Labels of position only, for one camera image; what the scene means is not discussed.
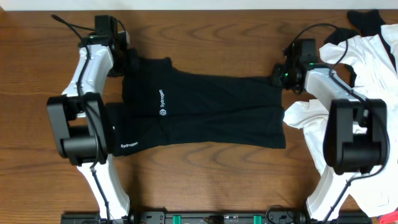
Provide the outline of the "black Sydrogen t-shirt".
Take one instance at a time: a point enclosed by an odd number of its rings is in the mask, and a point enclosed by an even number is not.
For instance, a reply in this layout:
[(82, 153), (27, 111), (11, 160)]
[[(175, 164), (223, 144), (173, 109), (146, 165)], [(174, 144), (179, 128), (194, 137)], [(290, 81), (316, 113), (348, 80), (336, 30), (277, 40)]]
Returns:
[(200, 75), (168, 57), (127, 53), (122, 102), (106, 105), (114, 156), (157, 146), (224, 142), (283, 149), (282, 92), (268, 77)]

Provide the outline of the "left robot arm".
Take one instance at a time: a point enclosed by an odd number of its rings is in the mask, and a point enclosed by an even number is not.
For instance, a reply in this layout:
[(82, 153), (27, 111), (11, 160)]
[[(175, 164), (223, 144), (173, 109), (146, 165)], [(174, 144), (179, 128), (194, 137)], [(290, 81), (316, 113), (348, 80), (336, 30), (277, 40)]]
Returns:
[(114, 165), (114, 127), (102, 100), (106, 79), (124, 68), (129, 36), (82, 39), (71, 81), (47, 101), (60, 156), (85, 178), (98, 204), (96, 215), (68, 215), (64, 223), (132, 223), (131, 201)]

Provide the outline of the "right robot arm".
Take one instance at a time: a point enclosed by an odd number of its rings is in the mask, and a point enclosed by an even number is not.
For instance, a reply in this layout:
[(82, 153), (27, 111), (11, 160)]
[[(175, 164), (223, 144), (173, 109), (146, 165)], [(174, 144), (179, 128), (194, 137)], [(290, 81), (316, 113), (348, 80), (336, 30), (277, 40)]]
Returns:
[(271, 82), (297, 94), (306, 90), (329, 112), (323, 139), (325, 171), (307, 199), (307, 220), (328, 223), (353, 183), (386, 168), (390, 153), (387, 106), (381, 99), (356, 93), (323, 63), (277, 63)]

